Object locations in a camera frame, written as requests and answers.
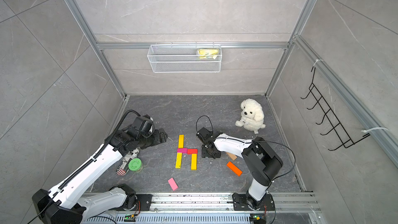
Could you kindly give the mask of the red block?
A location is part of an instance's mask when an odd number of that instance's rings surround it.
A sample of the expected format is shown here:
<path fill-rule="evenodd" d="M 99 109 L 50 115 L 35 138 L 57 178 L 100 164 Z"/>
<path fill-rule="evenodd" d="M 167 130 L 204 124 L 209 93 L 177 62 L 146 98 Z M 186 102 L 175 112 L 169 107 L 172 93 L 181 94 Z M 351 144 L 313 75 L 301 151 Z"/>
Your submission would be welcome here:
<path fill-rule="evenodd" d="M 187 154 L 197 154 L 198 153 L 198 149 L 195 148 L 191 148 L 191 149 L 187 149 Z"/>

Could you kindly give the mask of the natural wood block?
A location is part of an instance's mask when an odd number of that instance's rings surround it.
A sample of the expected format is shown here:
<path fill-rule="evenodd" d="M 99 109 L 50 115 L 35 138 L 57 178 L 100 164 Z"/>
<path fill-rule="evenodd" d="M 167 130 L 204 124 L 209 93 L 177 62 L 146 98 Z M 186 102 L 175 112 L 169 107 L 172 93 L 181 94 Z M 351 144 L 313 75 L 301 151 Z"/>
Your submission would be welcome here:
<path fill-rule="evenodd" d="M 232 159 L 233 161 L 237 159 L 237 156 L 234 155 L 234 154 L 231 154 L 231 153 L 228 153 L 228 152 L 227 152 L 226 154 L 227 154 L 227 156 L 228 156 L 230 159 Z"/>

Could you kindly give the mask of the magenta block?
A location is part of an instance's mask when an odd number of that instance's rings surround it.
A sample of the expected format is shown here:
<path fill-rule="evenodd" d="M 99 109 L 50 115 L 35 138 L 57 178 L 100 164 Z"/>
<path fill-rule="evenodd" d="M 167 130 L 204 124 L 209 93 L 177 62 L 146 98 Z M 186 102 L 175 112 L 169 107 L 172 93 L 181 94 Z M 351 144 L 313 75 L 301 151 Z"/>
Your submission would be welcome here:
<path fill-rule="evenodd" d="M 188 149 L 187 149 L 187 148 L 178 148 L 178 149 L 177 149 L 177 152 L 178 152 L 178 153 L 187 153 L 187 152 L 188 152 Z"/>

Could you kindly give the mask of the lime yellow long block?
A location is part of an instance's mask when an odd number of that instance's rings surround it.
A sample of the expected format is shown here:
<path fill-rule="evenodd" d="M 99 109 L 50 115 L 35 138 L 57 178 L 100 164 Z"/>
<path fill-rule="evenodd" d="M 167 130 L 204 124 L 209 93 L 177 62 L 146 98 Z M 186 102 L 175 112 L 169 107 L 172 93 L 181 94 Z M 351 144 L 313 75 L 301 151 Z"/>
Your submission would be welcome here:
<path fill-rule="evenodd" d="M 182 164 L 182 153 L 178 152 L 177 157 L 176 157 L 176 163 L 175 163 L 175 168 L 180 169 Z"/>

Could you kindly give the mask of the orange block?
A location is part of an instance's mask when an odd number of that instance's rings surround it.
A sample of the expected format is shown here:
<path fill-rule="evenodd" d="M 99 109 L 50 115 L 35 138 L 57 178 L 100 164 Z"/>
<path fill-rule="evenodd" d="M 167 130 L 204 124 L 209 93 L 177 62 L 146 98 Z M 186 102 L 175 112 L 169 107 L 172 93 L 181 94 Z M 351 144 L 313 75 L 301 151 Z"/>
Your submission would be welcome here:
<path fill-rule="evenodd" d="M 242 170 L 240 170 L 236 165 L 234 165 L 232 162 L 228 162 L 227 163 L 227 167 L 234 172 L 237 176 L 241 176 L 242 175 Z"/>

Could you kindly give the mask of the pink block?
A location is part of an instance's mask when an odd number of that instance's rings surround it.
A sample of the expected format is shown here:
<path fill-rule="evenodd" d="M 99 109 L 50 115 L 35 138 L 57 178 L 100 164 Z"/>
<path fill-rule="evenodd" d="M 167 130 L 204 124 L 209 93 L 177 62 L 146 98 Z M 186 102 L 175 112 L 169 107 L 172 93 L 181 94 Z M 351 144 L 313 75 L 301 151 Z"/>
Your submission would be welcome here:
<path fill-rule="evenodd" d="M 176 182 L 173 178 L 170 178 L 168 180 L 168 184 L 170 185 L 172 191 L 175 191 L 176 189 L 178 189 L 178 185 L 176 184 Z"/>

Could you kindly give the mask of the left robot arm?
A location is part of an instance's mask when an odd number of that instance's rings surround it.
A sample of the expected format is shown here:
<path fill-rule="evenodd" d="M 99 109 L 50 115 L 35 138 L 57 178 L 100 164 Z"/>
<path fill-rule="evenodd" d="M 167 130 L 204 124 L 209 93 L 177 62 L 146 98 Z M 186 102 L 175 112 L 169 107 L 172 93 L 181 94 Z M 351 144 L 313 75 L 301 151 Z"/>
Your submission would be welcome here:
<path fill-rule="evenodd" d="M 167 141 L 163 128 L 156 129 L 149 115 L 127 110 L 113 132 L 89 159 L 50 190 L 40 189 L 32 197 L 37 218 L 45 224 L 79 224 L 107 210 L 139 209 L 134 189 L 126 184 L 84 197 L 86 190 L 113 164 L 129 152 Z"/>

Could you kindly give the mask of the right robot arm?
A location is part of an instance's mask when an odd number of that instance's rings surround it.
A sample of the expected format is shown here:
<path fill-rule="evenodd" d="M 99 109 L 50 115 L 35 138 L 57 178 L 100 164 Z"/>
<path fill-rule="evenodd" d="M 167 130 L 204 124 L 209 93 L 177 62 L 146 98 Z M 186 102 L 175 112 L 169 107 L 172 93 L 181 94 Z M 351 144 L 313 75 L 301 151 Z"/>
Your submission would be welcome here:
<path fill-rule="evenodd" d="M 235 211 L 275 211 L 275 202 L 269 188 L 274 180 L 291 173 L 296 166 L 296 157 L 288 146 L 266 141 L 261 137 L 253 140 L 244 140 L 229 136 L 221 131 L 208 130 L 205 127 L 197 131 L 197 137 L 203 143 L 202 157 L 220 158 L 222 152 L 231 153 L 243 158 L 251 176 L 252 183 L 245 194 L 234 193 L 232 195 Z M 270 146 L 270 143 L 287 148 L 293 155 L 292 168 L 279 175 L 284 166 L 282 158 Z"/>

